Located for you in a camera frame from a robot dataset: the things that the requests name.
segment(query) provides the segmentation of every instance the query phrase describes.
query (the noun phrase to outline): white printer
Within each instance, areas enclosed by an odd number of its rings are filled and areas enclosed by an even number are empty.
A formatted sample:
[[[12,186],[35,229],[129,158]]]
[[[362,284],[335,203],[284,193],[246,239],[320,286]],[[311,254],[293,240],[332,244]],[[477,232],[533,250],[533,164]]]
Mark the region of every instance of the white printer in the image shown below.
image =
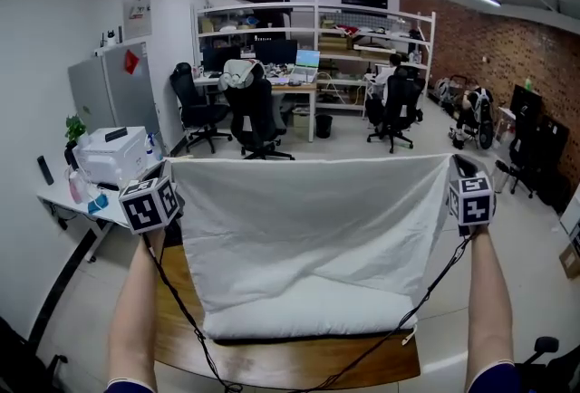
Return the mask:
[[[106,142],[105,135],[117,129],[97,129],[89,144],[72,149],[77,163],[94,184],[124,187],[147,168],[145,128],[127,128],[126,136]]]

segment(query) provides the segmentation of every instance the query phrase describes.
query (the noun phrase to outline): forearm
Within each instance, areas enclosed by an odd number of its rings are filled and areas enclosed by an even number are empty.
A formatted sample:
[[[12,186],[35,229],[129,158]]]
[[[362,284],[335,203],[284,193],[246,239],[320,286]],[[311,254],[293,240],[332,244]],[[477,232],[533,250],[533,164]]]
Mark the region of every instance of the forearm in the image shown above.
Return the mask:
[[[495,361],[513,359],[508,288],[487,228],[471,246],[468,384]]]
[[[164,231],[152,231],[148,238],[160,258]],[[155,388],[155,300],[157,269],[143,240],[130,264],[129,274],[117,301],[109,334],[109,378],[133,378]]]

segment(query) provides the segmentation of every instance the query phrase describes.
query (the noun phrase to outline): refrigerator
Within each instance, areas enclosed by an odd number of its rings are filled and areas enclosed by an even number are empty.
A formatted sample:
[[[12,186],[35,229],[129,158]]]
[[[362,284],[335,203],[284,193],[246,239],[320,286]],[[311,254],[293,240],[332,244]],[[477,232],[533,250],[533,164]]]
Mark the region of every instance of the refrigerator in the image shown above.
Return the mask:
[[[138,60],[132,73],[126,69],[131,53]],[[145,126],[160,139],[145,43],[119,45],[71,66],[69,81],[77,112],[89,133],[100,128]]]

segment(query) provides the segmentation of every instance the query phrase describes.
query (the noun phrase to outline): black trash bin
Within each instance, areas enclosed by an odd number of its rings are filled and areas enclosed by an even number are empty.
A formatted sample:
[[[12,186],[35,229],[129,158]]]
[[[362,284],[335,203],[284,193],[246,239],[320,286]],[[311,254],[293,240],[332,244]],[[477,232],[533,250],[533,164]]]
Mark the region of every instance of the black trash bin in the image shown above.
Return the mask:
[[[328,139],[330,137],[330,128],[333,125],[333,117],[327,114],[316,115],[316,137]]]

